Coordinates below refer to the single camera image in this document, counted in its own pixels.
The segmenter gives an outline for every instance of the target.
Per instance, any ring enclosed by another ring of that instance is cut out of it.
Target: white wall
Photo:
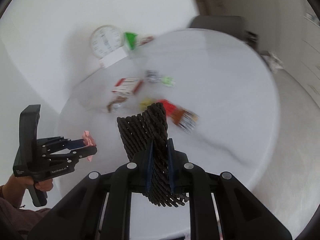
[[[73,87],[98,68],[89,47],[97,27],[160,35],[197,14],[194,0],[13,0],[0,38],[31,87],[60,112]]]
[[[20,113],[31,104],[41,104],[38,137],[50,137],[57,122],[58,113],[52,109],[26,82],[21,73],[13,65],[6,52],[4,44],[0,41],[0,185],[7,182],[12,174],[12,165],[19,147],[19,117]],[[59,194],[52,192],[49,206],[59,200]],[[26,194],[23,204],[33,208],[29,194]]]

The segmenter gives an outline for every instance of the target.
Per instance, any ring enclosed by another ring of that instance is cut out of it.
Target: white round table
[[[115,113],[106,113],[120,78],[158,70],[175,79],[174,88],[145,82]],[[78,139],[89,130],[98,145],[91,163],[58,177],[64,196],[90,171],[108,173],[128,162],[116,118],[140,113],[145,97],[165,98],[199,115],[196,129],[185,133],[168,119],[175,149],[205,171],[230,171],[252,189],[268,164],[278,136],[279,102],[274,80],[259,55],[224,33],[187,29],[158,37],[132,54],[100,69],[73,91],[58,123],[58,135]],[[189,231],[189,205],[163,208],[133,194],[131,239],[161,239]]]

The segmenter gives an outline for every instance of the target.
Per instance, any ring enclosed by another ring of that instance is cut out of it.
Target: metal screw
[[[137,167],[137,164],[136,163],[128,163],[127,164],[127,168],[128,169],[135,169]]]
[[[96,179],[97,177],[99,177],[99,173],[96,171],[93,171],[89,174],[89,179]]]
[[[231,179],[231,178],[232,178],[232,175],[231,175],[230,172],[224,172],[224,173],[222,173],[222,177],[223,177],[224,179]]]
[[[184,164],[184,167],[187,169],[187,170],[192,170],[194,168],[194,165],[192,163],[185,163]]]

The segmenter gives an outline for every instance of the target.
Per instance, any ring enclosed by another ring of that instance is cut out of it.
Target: red and white box
[[[112,92],[124,95],[134,95],[142,85],[143,79],[140,78],[122,78],[113,88]]]

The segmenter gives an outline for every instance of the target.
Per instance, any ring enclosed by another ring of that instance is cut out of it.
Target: clock face
[[[93,53],[98,58],[103,58],[110,52],[123,46],[124,36],[120,29],[112,25],[101,26],[96,29],[90,38]]]

